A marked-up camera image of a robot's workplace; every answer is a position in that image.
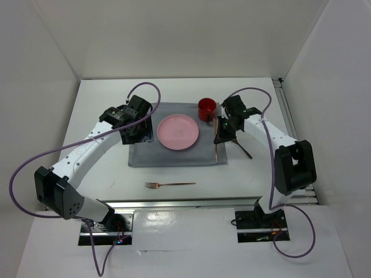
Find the copper spoon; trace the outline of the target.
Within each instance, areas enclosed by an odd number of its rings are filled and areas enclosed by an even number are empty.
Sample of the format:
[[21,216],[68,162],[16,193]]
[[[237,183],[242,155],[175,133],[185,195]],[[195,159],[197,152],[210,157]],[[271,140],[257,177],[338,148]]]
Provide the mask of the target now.
[[232,139],[232,142],[240,147],[249,159],[253,159],[252,155],[238,142],[237,139]]

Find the copper knife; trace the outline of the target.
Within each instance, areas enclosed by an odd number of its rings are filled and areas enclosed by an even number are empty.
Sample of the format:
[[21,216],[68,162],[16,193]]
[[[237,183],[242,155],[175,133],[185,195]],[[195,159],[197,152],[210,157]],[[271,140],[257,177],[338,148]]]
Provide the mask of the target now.
[[[217,135],[217,118],[213,118],[213,130],[214,130],[214,138]],[[217,145],[214,144],[214,152],[215,152],[215,161],[218,162],[218,150]]]

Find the grey cloth placemat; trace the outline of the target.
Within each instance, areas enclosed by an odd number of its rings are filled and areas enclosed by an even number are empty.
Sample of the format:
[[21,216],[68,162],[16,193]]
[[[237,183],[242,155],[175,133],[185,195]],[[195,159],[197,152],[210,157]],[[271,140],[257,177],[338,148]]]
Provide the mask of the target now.
[[[196,121],[199,137],[195,144],[182,151],[164,147],[158,140],[157,127],[167,116],[183,114]],[[144,142],[129,147],[128,166],[141,167],[202,167],[227,164],[227,152],[224,144],[217,145],[218,162],[215,161],[214,130],[212,123],[198,118],[198,105],[192,103],[160,103],[151,116],[154,132],[153,142]]]

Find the red mug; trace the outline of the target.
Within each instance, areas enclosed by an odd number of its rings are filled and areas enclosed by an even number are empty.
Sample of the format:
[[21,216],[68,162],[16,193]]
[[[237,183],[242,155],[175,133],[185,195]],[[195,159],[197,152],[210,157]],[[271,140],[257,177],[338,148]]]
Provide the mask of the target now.
[[215,115],[216,102],[211,98],[203,98],[198,103],[198,117],[203,122],[210,122]]

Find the pink plate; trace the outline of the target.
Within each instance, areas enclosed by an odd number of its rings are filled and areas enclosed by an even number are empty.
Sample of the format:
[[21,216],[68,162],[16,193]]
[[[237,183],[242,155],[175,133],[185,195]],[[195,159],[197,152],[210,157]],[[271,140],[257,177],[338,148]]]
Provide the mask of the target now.
[[195,120],[183,114],[165,117],[157,127],[159,142],[174,151],[185,150],[195,144],[199,127]]

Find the copper fork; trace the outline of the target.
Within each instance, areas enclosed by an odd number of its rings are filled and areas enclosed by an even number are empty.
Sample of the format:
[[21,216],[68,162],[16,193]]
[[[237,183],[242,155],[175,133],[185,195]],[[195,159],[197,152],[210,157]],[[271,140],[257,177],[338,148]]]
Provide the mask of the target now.
[[158,189],[162,186],[180,186],[180,185],[195,185],[195,182],[177,182],[177,183],[165,183],[160,184],[157,182],[146,182],[144,187],[149,189]]

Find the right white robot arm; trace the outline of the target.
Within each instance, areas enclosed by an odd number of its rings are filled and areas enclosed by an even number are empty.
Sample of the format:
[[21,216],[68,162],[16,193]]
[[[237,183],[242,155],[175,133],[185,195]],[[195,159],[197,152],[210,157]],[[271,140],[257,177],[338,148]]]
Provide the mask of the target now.
[[296,191],[317,180],[311,144],[286,135],[266,120],[257,108],[246,108],[240,96],[222,102],[216,126],[216,145],[236,139],[238,131],[246,131],[269,150],[271,189],[255,202],[249,217],[249,221],[257,226],[267,226]]

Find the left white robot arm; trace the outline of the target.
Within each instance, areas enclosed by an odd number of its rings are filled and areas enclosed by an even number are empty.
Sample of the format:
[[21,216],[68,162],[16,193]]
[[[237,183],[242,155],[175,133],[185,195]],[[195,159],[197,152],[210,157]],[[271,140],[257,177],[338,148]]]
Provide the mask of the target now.
[[74,148],[50,168],[41,166],[34,174],[37,199],[56,214],[69,220],[90,220],[101,231],[117,231],[124,220],[101,200],[78,193],[83,178],[114,145],[151,142],[153,106],[139,96],[124,105],[110,107],[99,117],[87,142]]

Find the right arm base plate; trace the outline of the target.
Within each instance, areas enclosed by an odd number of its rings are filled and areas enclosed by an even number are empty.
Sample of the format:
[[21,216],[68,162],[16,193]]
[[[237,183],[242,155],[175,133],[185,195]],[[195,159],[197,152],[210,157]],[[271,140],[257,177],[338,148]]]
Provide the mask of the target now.
[[272,242],[276,235],[277,241],[290,240],[285,213],[282,210],[261,222],[254,218],[253,211],[236,211],[231,225],[237,229],[238,243]]

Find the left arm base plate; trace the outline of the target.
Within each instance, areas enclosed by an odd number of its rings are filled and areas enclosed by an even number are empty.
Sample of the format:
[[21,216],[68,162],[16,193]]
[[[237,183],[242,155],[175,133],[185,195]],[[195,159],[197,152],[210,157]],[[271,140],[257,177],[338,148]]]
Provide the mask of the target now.
[[88,225],[81,223],[78,245],[91,246],[89,229],[92,232],[95,246],[110,246],[113,242],[116,242],[118,246],[131,245],[134,211],[118,210],[118,214],[120,217],[113,222],[110,228],[92,220],[88,221]]

